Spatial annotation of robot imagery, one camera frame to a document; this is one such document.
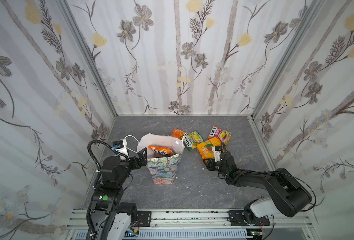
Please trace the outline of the yellow mango Lot100 bag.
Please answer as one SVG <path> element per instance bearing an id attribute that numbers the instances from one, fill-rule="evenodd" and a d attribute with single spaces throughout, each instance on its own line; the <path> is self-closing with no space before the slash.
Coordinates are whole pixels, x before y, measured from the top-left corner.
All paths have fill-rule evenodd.
<path id="1" fill-rule="evenodd" d="M 219 138 L 214 137 L 196 146 L 203 160 L 214 159 L 213 148 L 220 146 L 221 141 Z"/>

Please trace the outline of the red yellow Fox's candy bag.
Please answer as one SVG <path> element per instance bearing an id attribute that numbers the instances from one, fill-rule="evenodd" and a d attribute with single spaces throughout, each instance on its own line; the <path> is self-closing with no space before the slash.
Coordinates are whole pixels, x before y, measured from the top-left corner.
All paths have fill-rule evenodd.
<path id="1" fill-rule="evenodd" d="M 172 149 L 167 147 L 159 147 L 155 145 L 148 146 L 150 152 L 148 158 L 162 158 L 162 157 L 170 157 L 173 156 L 175 153 Z"/>

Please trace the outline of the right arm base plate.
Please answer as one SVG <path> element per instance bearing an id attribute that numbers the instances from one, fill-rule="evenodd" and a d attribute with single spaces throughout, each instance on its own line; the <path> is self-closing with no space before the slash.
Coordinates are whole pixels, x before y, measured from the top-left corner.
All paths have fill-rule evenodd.
<path id="1" fill-rule="evenodd" d="M 231 223 L 233 227 L 263 227 L 271 225 L 267 216 L 258 218 L 250 210 L 228 211 L 227 220 Z"/>

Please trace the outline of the floral white paper bag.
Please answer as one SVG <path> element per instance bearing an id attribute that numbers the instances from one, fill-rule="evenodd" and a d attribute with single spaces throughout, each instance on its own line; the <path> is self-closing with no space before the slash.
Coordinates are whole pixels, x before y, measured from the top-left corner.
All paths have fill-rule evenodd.
<path id="1" fill-rule="evenodd" d="M 126 138 L 133 138 L 137 141 L 137 149 L 133 150 L 134 153 L 143 148 L 148 148 L 149 145 L 155 145 L 159 147 L 167 147 L 174 151 L 174 155 L 170 157 L 162 158 L 148 158 L 149 148 L 147 153 L 148 163 L 146 167 L 149 169 L 154 184 L 156 185 L 170 185 L 173 184 L 176 179 L 177 170 L 182 160 L 184 153 L 183 140 L 171 136 L 161 136 L 154 134 L 147 134 L 140 140 L 132 135 L 127 135 Z"/>

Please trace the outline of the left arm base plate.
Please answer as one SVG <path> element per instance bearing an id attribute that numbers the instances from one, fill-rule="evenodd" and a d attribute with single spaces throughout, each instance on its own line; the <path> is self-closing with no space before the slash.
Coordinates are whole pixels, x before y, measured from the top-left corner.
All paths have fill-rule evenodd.
<path id="1" fill-rule="evenodd" d="M 137 216 L 135 218 L 135 223 L 133 227 L 150 227 L 152 220 L 151 211 L 137 211 Z"/>

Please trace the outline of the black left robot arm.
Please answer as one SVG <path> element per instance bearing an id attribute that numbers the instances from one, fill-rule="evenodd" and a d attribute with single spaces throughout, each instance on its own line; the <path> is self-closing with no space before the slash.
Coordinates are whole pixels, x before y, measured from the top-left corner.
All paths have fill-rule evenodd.
<path id="1" fill-rule="evenodd" d="M 92 145 L 102 144 L 114 154 L 101 164 L 93 153 Z M 147 148 L 137 156 L 129 157 L 114 149 L 109 144 L 92 140 L 87 146 L 88 153 L 97 166 L 97 177 L 93 184 L 94 192 L 87 208 L 87 240 L 122 240 L 127 231 L 138 235 L 140 216 L 135 203 L 122 203 L 125 189 L 123 184 L 132 178 L 132 170 L 139 170 L 147 165 Z"/>

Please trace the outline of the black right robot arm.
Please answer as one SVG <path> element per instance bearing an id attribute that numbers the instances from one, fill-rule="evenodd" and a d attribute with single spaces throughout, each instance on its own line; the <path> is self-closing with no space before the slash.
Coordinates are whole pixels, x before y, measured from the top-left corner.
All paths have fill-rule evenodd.
<path id="1" fill-rule="evenodd" d="M 219 146 L 204 144 L 211 157 L 203 158 L 209 171 L 216 171 L 218 177 L 227 185 L 234 187 L 251 187 L 266 190 L 269 197 L 257 199 L 247 204 L 238 216 L 230 215 L 229 220 L 237 225 L 263 225 L 263 220 L 275 214 L 292 218 L 298 212 L 305 212 L 307 205 L 316 205 L 316 196 L 311 187 L 305 188 L 304 181 L 291 175 L 286 169 L 259 172 L 239 169 L 234 157 L 222 143 Z"/>

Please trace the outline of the green yellow Fox's candy bag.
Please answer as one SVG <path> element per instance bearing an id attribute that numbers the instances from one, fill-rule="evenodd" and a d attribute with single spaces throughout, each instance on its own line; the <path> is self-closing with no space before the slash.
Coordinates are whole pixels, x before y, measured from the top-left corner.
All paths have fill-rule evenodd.
<path id="1" fill-rule="evenodd" d="M 186 134 L 182 140 L 189 151 L 196 149 L 197 145 L 204 142 L 204 139 L 198 131 Z"/>

